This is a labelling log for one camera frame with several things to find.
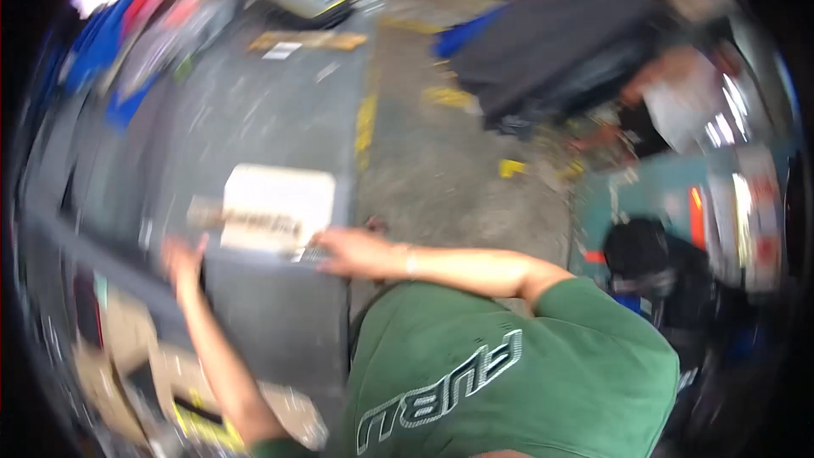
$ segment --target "concrete floor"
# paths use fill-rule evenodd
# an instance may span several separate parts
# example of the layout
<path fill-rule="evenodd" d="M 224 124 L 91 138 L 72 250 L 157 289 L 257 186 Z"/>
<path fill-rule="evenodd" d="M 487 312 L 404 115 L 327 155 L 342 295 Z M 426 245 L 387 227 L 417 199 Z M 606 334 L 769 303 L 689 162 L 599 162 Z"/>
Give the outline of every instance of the concrete floor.
<path fill-rule="evenodd" d="M 570 222 L 567 190 L 556 178 L 558 153 L 483 131 L 478 115 L 425 99 L 429 87 L 454 87 L 433 66 L 431 42 L 414 31 L 379 28 L 378 107 L 357 222 L 379 215 L 392 240 L 514 249 L 564 265 Z M 500 160 L 517 152 L 527 173 L 502 179 Z M 352 315 L 371 294 L 368 285 L 353 287 Z"/>

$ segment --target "green t-shirt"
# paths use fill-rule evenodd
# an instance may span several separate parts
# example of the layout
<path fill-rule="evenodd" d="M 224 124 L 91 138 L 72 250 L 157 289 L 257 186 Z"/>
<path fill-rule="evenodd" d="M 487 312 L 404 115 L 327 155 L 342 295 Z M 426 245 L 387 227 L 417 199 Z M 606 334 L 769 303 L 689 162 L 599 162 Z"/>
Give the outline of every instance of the green t-shirt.
<path fill-rule="evenodd" d="M 676 398 L 678 357 L 592 280 L 547 290 L 524 318 L 425 283 L 372 306 L 324 455 L 647 458 Z M 291 440 L 255 458 L 316 455 Z"/>

